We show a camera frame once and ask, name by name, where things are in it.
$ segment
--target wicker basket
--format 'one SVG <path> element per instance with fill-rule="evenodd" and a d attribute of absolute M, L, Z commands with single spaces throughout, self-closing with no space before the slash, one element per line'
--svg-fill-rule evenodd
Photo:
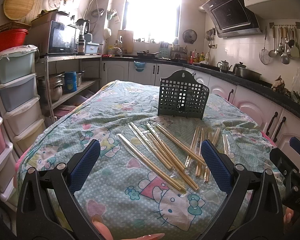
<path fill-rule="evenodd" d="M 26 29 L 29 30 L 31 25 L 19 22 L 8 22 L 0 26 L 0 33 L 13 29 Z"/>
<path fill-rule="evenodd" d="M 186 70 L 160 80 L 158 115 L 200 118 L 207 104 L 209 88 Z"/>

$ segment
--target cutting board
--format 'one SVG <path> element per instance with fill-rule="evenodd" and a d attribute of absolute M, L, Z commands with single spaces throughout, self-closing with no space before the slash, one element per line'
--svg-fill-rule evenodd
<path fill-rule="evenodd" d="M 122 36 L 122 47 L 127 53 L 133 52 L 133 31 L 118 30 L 118 39 Z"/>
<path fill-rule="evenodd" d="M 31 11 L 34 0 L 4 0 L 3 11 L 10 20 L 21 20 Z"/>
<path fill-rule="evenodd" d="M 33 21 L 40 12 L 41 0 L 34 0 L 34 4 L 31 11 L 26 15 L 26 17 L 22 18 L 21 20 L 18 20 L 17 22 L 31 25 L 31 21 Z"/>

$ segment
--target range hood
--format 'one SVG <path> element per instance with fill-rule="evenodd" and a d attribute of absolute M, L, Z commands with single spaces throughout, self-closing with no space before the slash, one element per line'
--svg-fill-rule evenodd
<path fill-rule="evenodd" d="M 244 6 L 244 0 L 209 0 L 202 7 L 219 38 L 261 33 L 256 15 Z"/>

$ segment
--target dish rack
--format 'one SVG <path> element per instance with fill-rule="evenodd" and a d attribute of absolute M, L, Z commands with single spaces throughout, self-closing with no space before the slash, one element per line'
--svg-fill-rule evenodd
<path fill-rule="evenodd" d="M 209 88 L 186 70 L 160 80 L 158 115 L 200 118 L 207 104 Z"/>

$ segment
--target red basket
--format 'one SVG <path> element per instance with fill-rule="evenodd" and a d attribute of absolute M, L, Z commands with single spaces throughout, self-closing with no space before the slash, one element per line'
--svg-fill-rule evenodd
<path fill-rule="evenodd" d="M 22 46 L 28 34 L 26 29 L 13 29 L 0 33 L 0 52 L 16 46 Z"/>

